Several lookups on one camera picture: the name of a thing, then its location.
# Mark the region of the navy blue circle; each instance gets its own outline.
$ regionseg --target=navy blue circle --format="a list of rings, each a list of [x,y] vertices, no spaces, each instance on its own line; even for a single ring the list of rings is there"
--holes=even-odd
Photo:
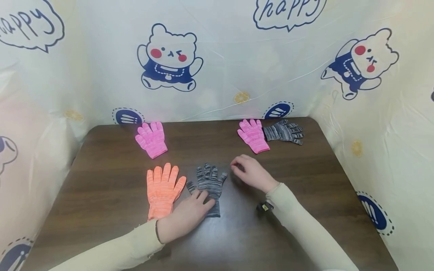
[[[372,220],[372,223],[374,223],[374,226],[378,230],[384,230],[387,226],[387,219],[384,216],[383,212],[380,210],[380,208],[377,206],[377,204],[375,204],[370,198],[364,195],[358,195],[357,197],[361,202],[365,202],[374,210],[375,217],[368,213],[369,217]]]
[[[142,123],[141,116],[129,109],[122,109],[116,112],[116,122],[119,124],[136,124]]]
[[[278,103],[265,113],[264,119],[283,118],[291,112],[291,106],[287,103]]]
[[[16,245],[11,248],[0,262],[0,270],[11,270],[10,268],[18,260],[19,266],[26,259],[26,255],[30,252],[31,247],[26,244]]]

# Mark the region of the person's left hand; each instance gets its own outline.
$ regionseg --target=person's left hand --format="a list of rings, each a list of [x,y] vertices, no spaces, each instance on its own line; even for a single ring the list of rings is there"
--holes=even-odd
[[[210,199],[204,204],[207,191],[195,190],[191,197],[184,199],[170,215],[157,221],[157,232],[162,244],[178,239],[199,225],[216,203]]]

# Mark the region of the bear print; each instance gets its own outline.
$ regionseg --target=bear print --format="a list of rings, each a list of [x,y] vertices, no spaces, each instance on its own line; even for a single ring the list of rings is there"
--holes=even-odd
[[[172,34],[160,23],[153,25],[149,42],[137,48],[137,58],[145,69],[141,76],[143,85],[148,89],[194,90],[193,76],[204,63],[196,57],[196,41],[193,33]]]
[[[381,75],[399,59],[388,45],[392,30],[380,29],[366,39],[352,39],[338,52],[335,61],[322,73],[321,79],[334,78],[342,85],[345,100],[354,99],[359,90],[371,90],[381,84]]]

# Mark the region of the wooden table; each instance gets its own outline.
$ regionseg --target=wooden table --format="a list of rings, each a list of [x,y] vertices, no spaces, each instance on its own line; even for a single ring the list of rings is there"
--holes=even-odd
[[[303,146],[273,141],[271,150],[259,155],[238,137],[239,121],[166,123],[169,151],[155,160],[134,140],[137,125],[95,127],[23,270],[46,271],[146,222],[146,170],[170,162],[179,166],[180,176],[195,181],[197,166],[208,162],[229,172],[231,160],[243,153],[285,183],[360,270],[397,270],[318,124],[311,118],[290,121],[304,128]],[[265,196],[232,179],[223,185],[221,218],[205,219],[190,235],[134,270],[315,270],[273,215],[256,213]],[[185,188],[180,199],[187,196]]]

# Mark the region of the glove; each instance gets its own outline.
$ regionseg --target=glove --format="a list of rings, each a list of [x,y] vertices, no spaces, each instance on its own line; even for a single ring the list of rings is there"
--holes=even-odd
[[[216,204],[211,208],[206,217],[220,217],[220,204],[218,199],[221,195],[223,182],[226,180],[227,173],[223,172],[217,179],[217,167],[211,169],[208,163],[205,164],[205,175],[201,167],[197,167],[197,186],[200,191],[208,191],[208,196],[216,201]],[[196,186],[191,182],[187,182],[187,189],[190,194],[196,190]]]
[[[262,132],[262,124],[260,120],[247,120],[240,122],[241,130],[238,129],[238,135],[249,145],[252,151],[256,154],[270,150],[267,142],[265,142],[264,133]]]
[[[162,173],[161,167],[156,167],[154,172],[148,170],[146,176],[149,201],[148,221],[160,219],[172,213],[173,203],[179,198],[187,181],[187,178],[182,176],[175,184],[178,172],[177,166],[171,170],[170,163],[164,165]]]
[[[293,142],[298,145],[303,145],[303,142],[298,138],[303,138],[303,128],[298,127],[295,123],[288,123],[288,120],[282,120],[275,123],[273,126],[264,127],[264,134],[267,141],[280,140]]]
[[[151,122],[151,128],[147,123],[137,129],[136,141],[144,149],[150,158],[154,159],[167,151],[164,143],[164,130],[161,122]]]

